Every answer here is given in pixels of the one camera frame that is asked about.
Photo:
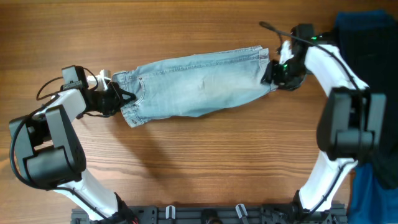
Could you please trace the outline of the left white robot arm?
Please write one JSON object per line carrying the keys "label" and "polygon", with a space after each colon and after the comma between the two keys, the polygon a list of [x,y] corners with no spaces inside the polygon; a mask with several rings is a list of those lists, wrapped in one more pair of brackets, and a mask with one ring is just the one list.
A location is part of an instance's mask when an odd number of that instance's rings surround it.
{"label": "left white robot arm", "polygon": [[34,189],[54,191],[76,203],[89,223],[138,223],[118,194],[106,189],[86,168],[83,147],[72,126],[84,115],[108,118],[134,101],[135,94],[112,82],[105,70],[89,84],[85,67],[62,69],[64,84],[50,101],[9,122],[9,158],[14,175]]}

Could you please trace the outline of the light blue denim shorts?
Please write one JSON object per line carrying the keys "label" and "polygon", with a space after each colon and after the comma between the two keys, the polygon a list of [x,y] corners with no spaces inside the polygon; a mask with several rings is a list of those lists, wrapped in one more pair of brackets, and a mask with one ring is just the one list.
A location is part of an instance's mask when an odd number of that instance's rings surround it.
{"label": "light blue denim shorts", "polygon": [[136,96],[121,108],[134,128],[152,120],[234,108],[275,91],[275,84],[262,81],[269,62],[268,49],[258,45],[161,60],[115,73],[113,81]]}

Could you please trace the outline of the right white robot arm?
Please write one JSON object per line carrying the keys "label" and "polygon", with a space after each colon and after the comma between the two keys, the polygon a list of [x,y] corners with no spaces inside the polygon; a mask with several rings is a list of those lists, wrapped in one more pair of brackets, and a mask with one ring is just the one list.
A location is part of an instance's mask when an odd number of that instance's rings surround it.
{"label": "right white robot arm", "polygon": [[306,220],[329,210],[345,177],[379,147],[386,96],[371,93],[335,43],[315,35],[312,24],[299,24],[286,36],[291,41],[281,44],[280,59],[268,64],[261,82],[295,90],[311,73],[328,98],[316,132],[318,159],[290,211],[295,219]]}

